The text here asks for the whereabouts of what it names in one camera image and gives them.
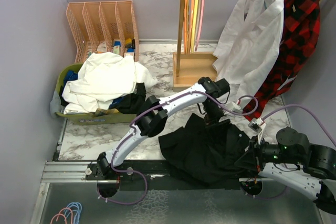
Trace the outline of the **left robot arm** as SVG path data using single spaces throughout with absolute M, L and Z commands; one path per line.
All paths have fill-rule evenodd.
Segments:
M 112 178 L 117 173 L 116 167 L 123 163 L 134 148 L 145 139 L 160 134 L 167 119 L 182 109 L 201 103 L 205 111 L 205 123 L 219 122 L 224 116 L 224 106 L 217 99 L 229 91 L 229 83 L 225 79 L 214 82 L 209 77 L 202 77 L 193 86 L 174 95 L 159 99 L 154 95 L 150 96 L 130 123 L 128 133 L 116 147 L 99 154 L 96 161 L 98 174 L 95 178 Z

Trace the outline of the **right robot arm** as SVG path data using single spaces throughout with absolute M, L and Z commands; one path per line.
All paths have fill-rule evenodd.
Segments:
M 276 144 L 250 140 L 248 160 L 241 164 L 246 177 L 271 178 L 309 198 L 320 210 L 335 214 L 335 150 L 311 144 L 308 137 L 286 127 Z

